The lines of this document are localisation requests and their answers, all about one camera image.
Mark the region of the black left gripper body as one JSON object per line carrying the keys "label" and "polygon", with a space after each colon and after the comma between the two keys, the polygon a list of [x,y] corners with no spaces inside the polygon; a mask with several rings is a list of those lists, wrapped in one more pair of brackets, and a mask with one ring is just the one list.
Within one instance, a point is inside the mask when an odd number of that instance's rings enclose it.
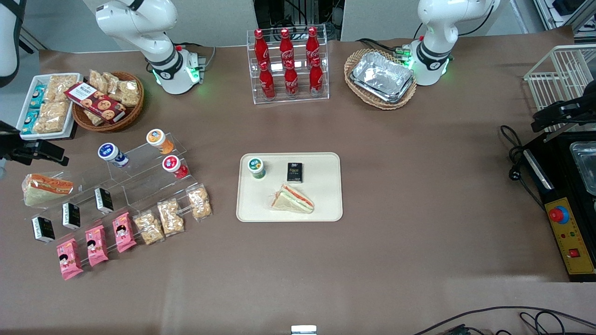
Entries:
{"label": "black left gripper body", "polygon": [[557,120],[564,123],[595,123],[595,103],[595,93],[560,102],[557,107]]}

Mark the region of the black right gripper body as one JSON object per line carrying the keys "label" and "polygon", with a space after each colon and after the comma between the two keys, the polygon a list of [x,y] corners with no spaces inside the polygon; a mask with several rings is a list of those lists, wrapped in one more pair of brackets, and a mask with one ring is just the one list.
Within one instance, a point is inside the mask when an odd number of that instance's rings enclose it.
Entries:
{"label": "black right gripper body", "polygon": [[24,140],[17,129],[0,121],[0,156],[7,161],[33,161],[41,159],[39,140]]}

